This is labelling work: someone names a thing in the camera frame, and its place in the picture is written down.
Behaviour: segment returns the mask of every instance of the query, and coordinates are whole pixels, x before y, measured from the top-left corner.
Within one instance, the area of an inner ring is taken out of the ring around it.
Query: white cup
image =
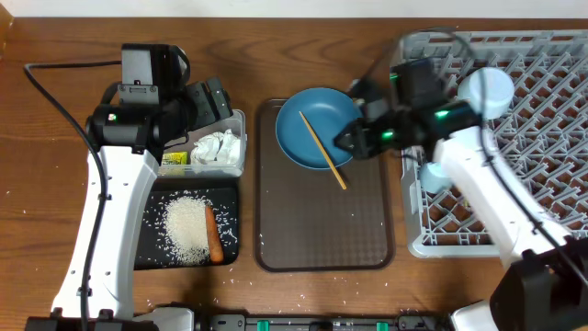
[[[481,68],[466,77],[458,88],[458,99],[468,100],[473,110],[481,112],[481,80],[483,73],[486,82],[484,118],[494,120],[501,117],[510,107],[515,96],[515,85],[511,77],[496,68]]]
[[[419,179],[421,180],[421,188],[433,194],[451,188],[452,185],[451,178],[446,175],[437,162],[422,165],[419,170]]]

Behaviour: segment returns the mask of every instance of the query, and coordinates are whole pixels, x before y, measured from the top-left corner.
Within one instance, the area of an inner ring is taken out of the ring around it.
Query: plastic dish rack
[[[484,66],[507,72],[515,96],[509,111],[488,126],[504,158],[574,236],[588,235],[588,31],[459,32],[475,59],[441,33],[419,33],[401,46],[403,62],[434,57],[454,96],[463,77]],[[456,188],[421,189],[418,148],[404,153],[402,199],[409,249],[416,257],[497,257],[484,225]]]

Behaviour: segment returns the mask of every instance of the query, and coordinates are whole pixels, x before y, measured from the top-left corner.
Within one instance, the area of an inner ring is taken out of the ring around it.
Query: green clip
[[[257,321],[257,331],[269,331],[269,321]]]
[[[388,331],[388,323],[377,322],[376,323],[376,331]]]

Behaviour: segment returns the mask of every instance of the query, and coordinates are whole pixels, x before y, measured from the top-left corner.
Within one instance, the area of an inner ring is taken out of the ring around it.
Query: brown tray
[[[256,118],[255,257],[272,272],[376,269],[394,257],[390,194],[382,161],[329,170],[291,161],[276,139],[277,114],[286,100],[264,103]]]

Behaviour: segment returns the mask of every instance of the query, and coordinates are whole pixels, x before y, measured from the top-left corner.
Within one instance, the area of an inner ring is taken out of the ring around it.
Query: blue bowl
[[[299,112],[302,112],[335,166],[351,160],[352,155],[335,147],[334,137],[345,126],[361,117],[350,97],[331,88],[311,88],[299,92],[277,114],[276,136],[284,154],[309,169],[328,169],[329,164],[312,139]]]

